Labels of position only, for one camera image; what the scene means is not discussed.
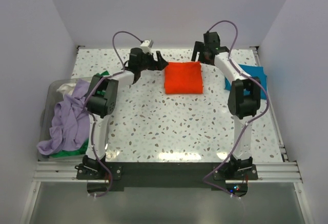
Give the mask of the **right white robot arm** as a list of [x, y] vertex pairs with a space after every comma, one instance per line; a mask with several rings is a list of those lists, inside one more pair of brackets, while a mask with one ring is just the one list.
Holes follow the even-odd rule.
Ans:
[[252, 122], [260, 108], [260, 79], [251, 79], [230, 56], [229, 49], [220, 45], [216, 32], [203, 34], [203, 42], [194, 44], [192, 61], [218, 68], [231, 85], [228, 109], [234, 119], [233, 150], [218, 172], [226, 178], [241, 179], [253, 166], [251, 152]]

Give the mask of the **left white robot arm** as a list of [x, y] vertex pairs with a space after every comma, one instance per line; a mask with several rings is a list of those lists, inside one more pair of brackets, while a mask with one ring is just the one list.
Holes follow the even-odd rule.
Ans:
[[108, 147], [108, 123], [113, 113], [118, 88], [136, 83], [144, 70], [162, 71], [168, 66], [160, 51], [153, 55], [142, 47], [132, 48], [127, 66], [109, 76], [96, 74], [92, 77], [85, 110], [90, 120], [89, 143], [82, 163], [76, 166], [77, 179], [101, 179], [110, 175], [105, 165]]

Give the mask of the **orange t shirt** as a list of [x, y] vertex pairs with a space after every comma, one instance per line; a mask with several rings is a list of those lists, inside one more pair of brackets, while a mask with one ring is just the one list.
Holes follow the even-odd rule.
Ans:
[[169, 62], [165, 68], [166, 94], [203, 94], [203, 79], [199, 62]]

